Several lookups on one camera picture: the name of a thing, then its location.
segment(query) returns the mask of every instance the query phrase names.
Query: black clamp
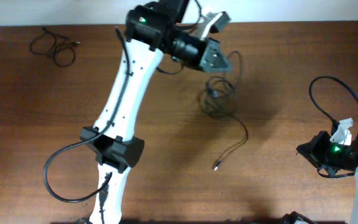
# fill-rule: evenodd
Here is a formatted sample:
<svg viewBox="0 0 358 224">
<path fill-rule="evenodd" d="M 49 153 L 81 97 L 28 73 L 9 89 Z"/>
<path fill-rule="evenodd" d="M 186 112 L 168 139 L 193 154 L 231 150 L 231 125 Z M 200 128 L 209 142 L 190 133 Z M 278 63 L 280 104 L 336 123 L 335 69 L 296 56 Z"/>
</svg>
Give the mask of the black clamp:
<svg viewBox="0 0 358 224">
<path fill-rule="evenodd" d="M 84 127 L 80 139 L 87 140 L 98 134 L 98 130 L 92 126 Z M 132 140 L 123 142 L 122 137 L 116 139 L 100 136 L 94 141 L 86 144 L 92 151 L 96 152 L 96 161 L 99 164 L 108 164 L 123 173 L 127 167 L 134 167 L 142 155 L 144 140 L 133 137 Z"/>
</svg>

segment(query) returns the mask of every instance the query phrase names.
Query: cable connector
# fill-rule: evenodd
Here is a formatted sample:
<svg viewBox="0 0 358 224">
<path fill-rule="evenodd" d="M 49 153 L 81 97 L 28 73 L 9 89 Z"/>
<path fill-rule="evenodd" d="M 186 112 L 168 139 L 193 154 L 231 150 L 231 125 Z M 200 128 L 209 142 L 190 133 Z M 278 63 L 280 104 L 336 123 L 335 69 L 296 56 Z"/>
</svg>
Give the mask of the cable connector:
<svg viewBox="0 0 358 224">
<path fill-rule="evenodd" d="M 111 173 L 107 173 L 106 176 L 105 176 L 105 179 L 107 180 L 110 175 L 111 175 Z M 103 205 L 104 205 L 105 201 L 107 200 L 107 194 L 109 193 L 109 192 L 108 192 L 108 188 L 109 188 L 109 185 L 106 185 L 106 186 L 99 192 L 99 204 L 100 204 L 101 212 L 102 212 Z"/>
<path fill-rule="evenodd" d="M 217 169 L 222 165 L 223 161 L 224 160 L 218 159 L 217 161 L 214 162 L 214 166 L 213 166 L 214 171 L 217 171 Z"/>
</svg>

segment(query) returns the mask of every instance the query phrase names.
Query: black cable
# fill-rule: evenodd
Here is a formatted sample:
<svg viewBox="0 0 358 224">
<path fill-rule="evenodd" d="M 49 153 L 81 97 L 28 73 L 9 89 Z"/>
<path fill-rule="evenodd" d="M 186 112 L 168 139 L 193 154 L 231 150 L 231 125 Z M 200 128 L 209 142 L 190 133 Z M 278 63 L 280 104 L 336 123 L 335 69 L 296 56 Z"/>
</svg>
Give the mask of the black cable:
<svg viewBox="0 0 358 224">
<path fill-rule="evenodd" d="M 199 23 L 199 21 L 201 20 L 201 18 L 203 18 L 203 8 L 201 7 L 201 4 L 198 2 L 198 0 L 195 0 L 197 7 L 198 7 L 198 18 L 197 21 L 192 24 L 192 25 L 186 25 L 186 26 L 176 26 L 177 29 L 180 30 L 190 30 L 189 34 L 192 33 L 194 30 L 196 30 L 197 25 Z"/>
<path fill-rule="evenodd" d="M 111 115 L 111 118 L 110 120 L 107 122 L 107 125 L 106 127 L 103 128 L 103 130 L 97 134 L 95 137 L 92 137 L 90 139 L 87 139 L 87 140 L 84 140 L 84 141 L 81 141 L 81 142 L 78 142 L 78 143 L 74 143 L 74 144 L 71 144 L 69 146 L 66 146 L 62 149 L 59 149 L 58 151 L 56 151 L 55 153 L 53 153 L 49 159 L 47 160 L 46 164 L 45 164 L 45 167 L 44 167 L 44 184 L 45 184 L 45 187 L 47 188 L 48 192 L 50 193 L 50 195 L 52 195 L 54 198 L 56 198 L 57 200 L 59 201 L 62 201 L 62 202 L 67 202 L 67 203 L 78 203 L 78 202 L 83 202 L 85 200 L 88 200 L 89 198 L 93 197 L 94 195 L 96 195 L 97 193 L 99 193 L 100 191 L 102 191 L 109 183 L 110 179 L 111 179 L 111 176 L 112 176 L 112 173 L 109 173 L 108 176 L 106 177 L 106 180 L 104 181 L 104 183 L 102 184 L 102 186 L 94 191 L 93 193 L 89 194 L 88 196 L 85 196 L 85 197 L 82 197 L 82 198 L 77 198 L 77 199 L 67 199 L 67 198 L 63 198 L 59 195 L 57 195 L 52 189 L 51 187 L 49 186 L 49 183 L 48 183 L 48 177 L 47 177 L 47 173 L 48 173 L 48 168 L 49 168 L 49 165 L 51 164 L 51 162 L 61 153 L 65 152 L 65 151 L 68 151 L 70 149 L 73 149 L 75 147 L 78 147 L 78 146 L 82 146 L 86 143 L 89 143 L 91 141 L 94 141 L 96 140 L 97 138 L 99 138 L 100 136 L 102 136 L 109 128 L 110 126 L 114 125 L 114 118 L 116 117 L 116 114 L 118 112 L 118 109 L 119 109 L 119 106 L 121 104 L 121 101 L 122 101 L 122 97 L 124 96 L 124 93 L 125 93 L 125 90 L 127 88 L 127 85 L 128 85 L 128 81 L 129 81 L 129 77 L 131 76 L 131 64 L 129 63 L 129 54 L 128 54 L 128 51 L 127 51 L 127 47 L 126 47 L 126 44 L 125 44 L 125 40 L 121 34 L 121 32 L 116 29 L 116 33 L 117 33 L 117 36 L 118 36 L 118 39 L 120 40 L 121 44 L 122 44 L 122 48 L 124 49 L 124 53 L 125 53 L 125 58 L 126 58 L 126 63 L 127 63 L 127 71 L 126 71 L 126 77 L 125 77 L 125 80 L 124 80 L 124 84 L 122 85 L 122 89 L 121 89 L 121 92 L 119 94 L 119 97 L 118 97 L 118 100 L 117 100 L 117 103 L 116 103 L 116 107 L 114 108 L 114 111 Z"/>
<path fill-rule="evenodd" d="M 237 81 L 232 84 L 224 73 L 213 76 L 205 83 L 205 89 L 200 93 L 198 101 L 202 112 L 214 119 L 234 119 L 244 129 L 244 137 L 237 143 L 225 149 L 215 161 L 213 168 L 216 170 L 226 158 L 248 141 L 248 130 L 245 124 L 234 114 L 237 110 L 237 90 L 244 76 L 243 60 L 240 52 L 233 51 L 227 58 L 237 55 L 239 60 L 239 74 Z"/>
<path fill-rule="evenodd" d="M 312 100 L 313 104 L 317 107 L 317 109 L 319 109 L 323 114 L 325 114 L 334 124 L 339 124 L 338 121 L 336 121 L 331 115 L 329 115 L 327 112 L 325 112 L 325 110 L 323 110 L 316 102 L 316 100 L 313 97 L 313 92 L 312 92 L 312 87 L 313 84 L 317 81 L 320 80 L 322 78 L 327 78 L 330 80 L 334 80 L 335 82 L 339 83 L 340 85 L 342 85 L 352 96 L 353 98 L 356 100 L 357 104 L 358 104 L 358 96 L 357 94 L 343 81 L 341 81 L 340 79 L 336 78 L 336 77 L 330 77 L 330 76 L 320 76 L 315 78 L 309 86 L 309 95 L 310 95 L 310 99 Z"/>
<path fill-rule="evenodd" d="M 47 30 L 47 28 L 45 27 L 42 27 L 42 30 L 44 31 L 44 33 L 38 37 L 36 37 L 31 43 L 30 43 L 30 51 L 31 53 L 33 54 L 36 54 L 36 55 L 44 55 L 44 56 L 47 56 L 48 58 L 52 58 L 53 62 L 55 63 L 55 65 L 59 66 L 59 67 L 67 67 L 67 66 L 70 66 L 72 65 L 74 62 L 75 62 L 75 51 L 74 51 L 74 48 L 73 46 L 77 46 L 79 45 L 80 43 L 77 41 L 77 42 L 69 42 L 68 41 L 70 40 L 68 37 L 65 37 L 63 35 L 60 35 L 60 34 L 56 34 L 56 33 L 53 33 L 53 32 L 50 32 L 49 30 Z M 44 38 L 46 35 L 51 35 L 53 37 L 53 44 L 52 46 L 49 48 L 49 50 L 45 53 L 45 52 L 36 52 L 34 49 L 33 49 L 33 45 L 40 39 Z M 58 43 L 58 38 L 61 38 L 63 39 L 63 42 L 61 43 Z M 73 54 L 73 58 L 72 60 L 67 63 L 67 64 L 62 64 L 62 63 L 58 63 L 57 61 L 57 55 L 60 53 L 60 52 L 63 52 L 64 50 L 69 50 L 72 52 Z"/>
<path fill-rule="evenodd" d="M 104 203 L 107 200 L 107 195 L 108 195 L 108 186 L 106 186 L 102 191 L 100 191 L 99 193 L 99 207 L 100 207 L 100 217 L 102 219 L 102 224 L 104 224 Z"/>
<path fill-rule="evenodd" d="M 162 74 L 166 74 L 166 75 L 176 75 L 179 74 L 183 69 L 184 69 L 185 65 L 184 64 L 180 64 L 180 68 L 179 70 L 175 71 L 175 72 L 167 72 L 165 70 L 162 70 L 160 67 L 157 67 L 156 70 Z"/>
<path fill-rule="evenodd" d="M 340 179 L 340 178 L 346 178 L 346 177 L 353 177 L 356 174 L 355 172 L 350 172 L 350 173 L 347 173 L 347 174 L 339 174 L 339 175 L 331 176 L 331 175 L 320 173 L 320 170 L 322 168 L 323 167 L 317 168 L 318 175 L 320 175 L 321 177 L 324 177 L 324 178 L 329 178 L 329 179 Z"/>
</svg>

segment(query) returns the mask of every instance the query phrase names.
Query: green led light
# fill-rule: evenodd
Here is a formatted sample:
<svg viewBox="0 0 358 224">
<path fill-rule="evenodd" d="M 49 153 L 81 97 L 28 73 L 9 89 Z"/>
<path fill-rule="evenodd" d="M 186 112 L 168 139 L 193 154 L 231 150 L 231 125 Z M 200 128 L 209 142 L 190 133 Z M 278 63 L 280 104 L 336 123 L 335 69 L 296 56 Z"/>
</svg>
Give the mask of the green led light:
<svg viewBox="0 0 358 224">
<path fill-rule="evenodd" d="M 338 147 L 338 146 L 334 146 L 334 152 L 339 152 L 341 150 L 341 148 L 340 147 Z"/>
</svg>

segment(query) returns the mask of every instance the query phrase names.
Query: wooden table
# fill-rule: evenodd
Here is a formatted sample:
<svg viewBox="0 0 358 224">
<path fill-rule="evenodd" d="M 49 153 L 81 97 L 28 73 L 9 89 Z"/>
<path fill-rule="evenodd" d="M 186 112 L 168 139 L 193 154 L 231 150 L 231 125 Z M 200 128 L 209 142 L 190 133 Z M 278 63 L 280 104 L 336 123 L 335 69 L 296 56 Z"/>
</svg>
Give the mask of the wooden table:
<svg viewBox="0 0 358 224">
<path fill-rule="evenodd" d="M 39 27 L 0 27 L 0 223 L 73 222 L 93 209 L 94 199 L 67 204 L 51 197 L 42 168 L 98 117 L 121 46 L 113 26 L 51 30 L 81 42 L 72 66 L 60 68 L 29 52 Z M 137 118 L 135 135 L 146 147 L 127 181 L 123 217 L 255 220 L 297 211 L 313 220 L 349 221 L 354 179 L 319 177 L 296 147 L 331 128 L 309 99 L 314 77 L 339 77 L 358 94 L 358 22 L 231 24 L 213 37 L 225 52 L 238 50 L 244 57 L 237 115 L 249 141 L 214 172 L 213 162 L 243 130 L 235 121 L 200 112 L 196 97 L 210 74 L 156 73 Z M 162 64 L 176 66 L 168 57 Z M 335 118 L 352 117 L 351 131 L 358 131 L 358 107 L 341 86 L 323 80 L 314 92 Z M 94 157 L 86 147 L 58 157 L 49 172 L 56 192 L 80 197 L 93 191 Z"/>
</svg>

